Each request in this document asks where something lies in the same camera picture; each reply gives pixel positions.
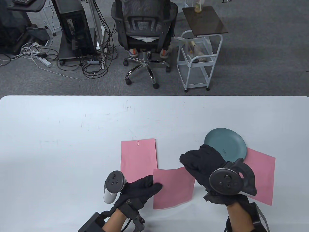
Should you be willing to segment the person's right hand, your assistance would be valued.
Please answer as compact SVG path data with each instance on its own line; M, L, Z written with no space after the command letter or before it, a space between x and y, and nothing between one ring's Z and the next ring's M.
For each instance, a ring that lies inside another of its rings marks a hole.
M221 154L209 145L202 145L198 150L191 150L180 156L180 163L192 175L196 181L205 187L208 192L206 201L214 204L230 206L239 203L243 208L250 205L248 197L237 194L233 196L222 195L213 190L210 185L210 175L227 162Z

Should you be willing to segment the person's left hand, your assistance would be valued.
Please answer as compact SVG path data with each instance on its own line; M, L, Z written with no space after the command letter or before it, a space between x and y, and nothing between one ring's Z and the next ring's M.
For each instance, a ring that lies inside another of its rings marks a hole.
M161 183L154 183L153 175L138 179L132 183L126 183L111 210L104 211L100 215L104 219L109 218L116 209L125 204L134 210L140 210L151 197L161 191L162 187Z

